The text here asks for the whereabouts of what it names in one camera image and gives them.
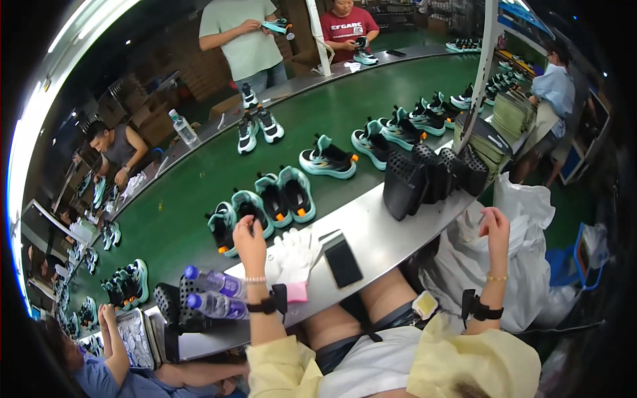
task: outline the purple bottle cap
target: purple bottle cap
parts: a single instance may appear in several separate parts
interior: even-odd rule
[[[187,266],[183,271],[183,275],[186,279],[197,279],[199,276],[199,270],[195,266]]]
[[[188,295],[188,299],[186,300],[186,302],[188,303],[188,306],[190,308],[197,309],[197,308],[201,307],[201,297],[199,297],[198,294],[190,293]]]

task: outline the red t-shirt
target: red t-shirt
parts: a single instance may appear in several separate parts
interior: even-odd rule
[[[380,30],[371,15],[358,7],[353,7],[350,14],[342,18],[329,10],[320,16],[320,25],[323,28],[323,40],[335,43],[356,40],[368,32]],[[337,50],[333,62],[350,60],[353,56],[353,51]]]

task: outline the light green t-shirt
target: light green t-shirt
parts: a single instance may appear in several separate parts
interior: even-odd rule
[[[229,31],[246,19],[265,21],[276,7],[270,0],[213,0],[201,14],[199,37]],[[274,37],[261,30],[243,34],[221,46],[233,80],[250,77],[283,60]]]

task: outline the yellow shirt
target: yellow shirt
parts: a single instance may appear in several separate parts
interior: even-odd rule
[[[315,352],[295,336],[250,346],[251,398],[312,398],[323,375]],[[422,331],[407,382],[417,397],[450,398],[459,380],[469,378],[491,398],[532,398],[540,380],[540,357],[520,339],[489,329],[477,336],[456,335],[442,315]]]

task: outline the pearl bracelet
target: pearl bracelet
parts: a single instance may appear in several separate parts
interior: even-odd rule
[[[487,280],[490,280],[490,281],[500,282],[500,281],[506,281],[507,279],[508,279],[507,276],[491,276],[491,273],[487,273]]]
[[[246,278],[244,279],[245,283],[247,283],[248,285],[258,285],[260,283],[266,283],[266,277],[265,276],[246,276]]]

